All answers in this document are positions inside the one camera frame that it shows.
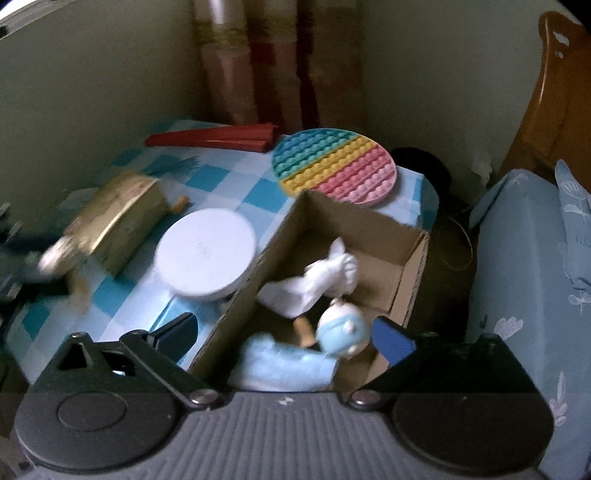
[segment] red object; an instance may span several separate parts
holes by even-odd
[[[264,153],[278,138],[273,124],[237,125],[235,127],[202,128],[150,135],[147,147],[207,147]]]

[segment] gray wall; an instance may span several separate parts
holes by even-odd
[[[203,116],[190,0],[77,0],[0,39],[0,202],[31,225],[156,122]]]
[[[540,72],[538,17],[555,0],[363,0],[369,132],[429,150],[467,200],[474,158],[498,168]]]

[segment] bed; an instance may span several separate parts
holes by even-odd
[[[470,216],[480,232],[466,340],[483,332],[505,340],[554,414],[540,469],[552,480],[574,480],[591,463],[591,290],[569,278],[553,179],[564,159],[591,192],[591,37],[556,12],[539,26],[538,83],[500,181]],[[580,261],[591,265],[591,251]]]

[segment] white round container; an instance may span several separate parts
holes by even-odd
[[[154,267],[174,294],[212,301],[241,286],[255,255],[251,224],[236,212],[211,208],[185,216],[166,231]]]

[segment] blue bed sheet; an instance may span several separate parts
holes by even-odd
[[[470,224],[480,235],[466,340],[495,332],[506,341],[554,414],[540,469],[552,480],[579,479],[591,451],[591,297],[564,273],[558,189],[514,170]]]

